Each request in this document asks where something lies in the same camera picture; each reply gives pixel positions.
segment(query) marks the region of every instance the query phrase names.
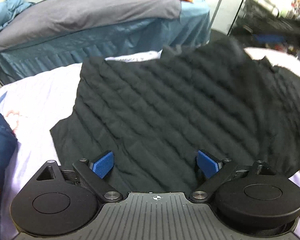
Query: gripper base plate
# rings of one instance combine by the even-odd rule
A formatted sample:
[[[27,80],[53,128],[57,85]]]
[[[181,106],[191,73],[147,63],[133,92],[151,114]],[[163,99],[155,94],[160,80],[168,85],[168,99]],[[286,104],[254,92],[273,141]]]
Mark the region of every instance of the gripper base plate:
[[[90,224],[49,240],[261,240],[231,230],[206,204],[189,202],[183,193],[130,193],[103,206]],[[15,240],[47,240],[20,233]],[[299,240],[293,233],[272,240]]]

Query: metal screw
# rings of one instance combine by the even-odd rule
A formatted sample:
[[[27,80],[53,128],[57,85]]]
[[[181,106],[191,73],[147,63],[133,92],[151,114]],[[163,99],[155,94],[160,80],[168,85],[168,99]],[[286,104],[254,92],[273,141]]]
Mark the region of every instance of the metal screw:
[[[192,193],[192,196],[195,198],[195,199],[205,199],[208,197],[208,194],[204,191],[195,191]]]
[[[105,193],[105,198],[110,200],[115,200],[120,197],[120,193],[116,191],[108,191]]]

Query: black circular disc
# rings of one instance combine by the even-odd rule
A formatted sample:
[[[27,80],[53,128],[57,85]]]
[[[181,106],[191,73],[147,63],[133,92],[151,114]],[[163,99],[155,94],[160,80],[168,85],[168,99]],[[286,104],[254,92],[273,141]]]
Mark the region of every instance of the black circular disc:
[[[43,214],[62,212],[70,205],[70,198],[62,193],[46,193],[33,201],[33,207]]]
[[[281,176],[230,180],[216,191],[219,211],[242,225],[277,228],[300,215],[300,188]]]
[[[85,188],[51,180],[36,185],[24,187],[10,206],[11,218],[21,232],[65,235],[85,226],[97,213],[97,200]]]
[[[281,189],[268,184],[252,184],[243,189],[244,193],[258,200],[272,200],[281,197]]]

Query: bed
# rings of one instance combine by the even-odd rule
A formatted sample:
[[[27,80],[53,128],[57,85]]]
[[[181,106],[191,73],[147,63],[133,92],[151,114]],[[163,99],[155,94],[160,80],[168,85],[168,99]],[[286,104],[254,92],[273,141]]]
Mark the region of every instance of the bed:
[[[292,56],[271,50],[246,49],[254,58],[268,55],[274,63],[285,58],[287,68],[294,62]],[[149,51],[107,60],[144,61],[159,58],[161,52]],[[25,78],[0,89],[0,113],[18,138],[18,151],[6,170],[1,208],[1,240],[11,240],[17,233],[10,215],[12,199],[33,174],[49,160],[57,160],[50,129],[72,113],[80,80],[81,64],[56,68]],[[300,76],[300,65],[292,68]],[[300,171],[290,178],[300,186]],[[300,237],[300,220],[296,229]]]
[[[209,13],[205,0],[45,0],[0,32],[0,81],[8,84],[91,55],[203,44]]]

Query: white bed sheet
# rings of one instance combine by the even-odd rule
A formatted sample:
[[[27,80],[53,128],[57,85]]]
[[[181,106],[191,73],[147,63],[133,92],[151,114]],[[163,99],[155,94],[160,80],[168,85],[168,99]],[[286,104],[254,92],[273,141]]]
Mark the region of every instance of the white bed sheet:
[[[159,58],[160,54],[152,51],[116,60],[143,61]],[[72,113],[80,70],[81,64],[73,64],[0,88],[0,113],[18,138],[18,150],[6,169],[1,240],[11,240],[17,234],[9,213],[10,203],[16,194],[47,160],[59,163],[50,129]],[[300,172],[291,180],[300,186]],[[300,221],[296,233],[300,237]]]

